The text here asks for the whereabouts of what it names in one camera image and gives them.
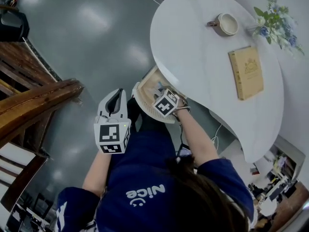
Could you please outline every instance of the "dark hair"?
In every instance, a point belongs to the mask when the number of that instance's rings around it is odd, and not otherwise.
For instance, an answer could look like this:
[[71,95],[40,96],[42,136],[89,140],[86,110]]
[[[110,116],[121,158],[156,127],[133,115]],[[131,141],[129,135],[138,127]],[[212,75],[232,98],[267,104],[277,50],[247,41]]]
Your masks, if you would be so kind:
[[248,232],[248,216],[232,204],[218,186],[207,177],[194,173],[194,158],[184,157],[179,163],[168,160],[175,179],[177,207],[181,231]]

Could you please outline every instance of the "chair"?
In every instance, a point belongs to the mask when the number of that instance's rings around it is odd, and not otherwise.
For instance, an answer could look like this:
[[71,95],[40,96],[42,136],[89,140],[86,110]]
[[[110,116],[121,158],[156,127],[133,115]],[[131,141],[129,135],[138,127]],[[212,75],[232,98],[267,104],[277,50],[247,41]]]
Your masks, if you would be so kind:
[[[0,100],[55,82],[25,43],[0,43]],[[42,156],[42,143],[52,116],[50,113],[29,126],[12,142]]]
[[20,42],[29,32],[25,14],[17,8],[0,5],[0,41]]
[[22,207],[26,209],[27,207],[31,206],[33,198],[29,195],[27,191],[24,191],[20,196],[19,201],[21,202]]
[[20,228],[25,220],[26,211],[20,209],[17,205],[14,207],[12,214],[10,215],[7,227],[10,231],[19,232]]
[[54,202],[45,199],[45,197],[42,194],[38,194],[37,199],[35,200],[34,206],[33,206],[33,212],[38,214],[41,218],[45,219],[47,213],[49,212],[50,208],[53,206]]
[[[20,171],[14,171],[12,168],[2,168],[2,172],[12,181],[9,182],[8,179],[0,181],[0,189],[4,190],[0,201],[0,212],[5,213],[0,217],[0,227],[3,229],[5,218],[8,219],[18,198],[47,160],[47,158],[37,156],[8,142],[30,125],[63,106],[65,102],[76,98],[82,90],[83,86],[80,82],[71,79],[38,87],[0,101],[1,160],[10,164],[11,167],[20,169]],[[24,154],[23,163],[20,163],[18,154],[12,154],[13,150],[19,150],[19,154],[21,152]]]

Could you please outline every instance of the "glossy floor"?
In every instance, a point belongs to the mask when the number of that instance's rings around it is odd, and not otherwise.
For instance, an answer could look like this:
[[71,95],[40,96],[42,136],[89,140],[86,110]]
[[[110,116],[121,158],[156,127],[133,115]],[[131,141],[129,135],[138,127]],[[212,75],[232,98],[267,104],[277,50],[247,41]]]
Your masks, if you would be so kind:
[[[76,78],[85,89],[83,105],[70,103],[53,118],[44,148],[51,155],[27,187],[54,200],[67,186],[80,187],[96,154],[93,122],[98,103],[123,87],[127,96],[155,65],[149,32],[158,4],[152,0],[19,0],[29,21],[29,40],[60,76]],[[192,114],[213,136],[219,123],[191,102]],[[180,130],[169,126],[175,147]],[[233,136],[220,130],[220,151]]]

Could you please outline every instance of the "white table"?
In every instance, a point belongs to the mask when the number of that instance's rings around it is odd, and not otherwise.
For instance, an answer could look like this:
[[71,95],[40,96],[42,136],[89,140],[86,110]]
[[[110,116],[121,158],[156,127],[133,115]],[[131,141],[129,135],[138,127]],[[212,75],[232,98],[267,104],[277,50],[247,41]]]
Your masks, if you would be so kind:
[[[220,13],[237,19],[235,36],[221,37],[205,26]],[[230,126],[247,162],[259,160],[273,145],[284,100],[276,55],[265,39],[253,40],[245,31],[253,23],[254,18],[234,0],[164,0],[150,31],[151,49],[160,71],[181,93]],[[249,45],[258,48],[264,91],[240,101],[228,52]]]
[[265,217],[271,216],[277,209],[277,200],[271,201],[269,198],[264,200],[260,205],[260,213]]
[[287,181],[288,181],[288,177],[284,176],[276,185],[274,185],[274,187],[271,190],[269,190],[266,196],[270,197],[271,194],[273,194],[273,192],[277,190],[277,188],[279,188],[282,184],[286,183]]

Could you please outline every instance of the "hand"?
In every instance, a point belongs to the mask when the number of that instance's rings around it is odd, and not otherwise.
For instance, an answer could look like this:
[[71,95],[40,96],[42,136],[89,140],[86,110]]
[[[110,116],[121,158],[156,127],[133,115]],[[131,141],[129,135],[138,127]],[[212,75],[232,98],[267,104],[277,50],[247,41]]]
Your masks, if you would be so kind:
[[189,111],[187,109],[179,109],[176,112],[174,112],[174,114],[180,118],[182,115],[189,113]]
[[184,103],[183,100],[180,98],[178,101],[178,108],[183,107]]

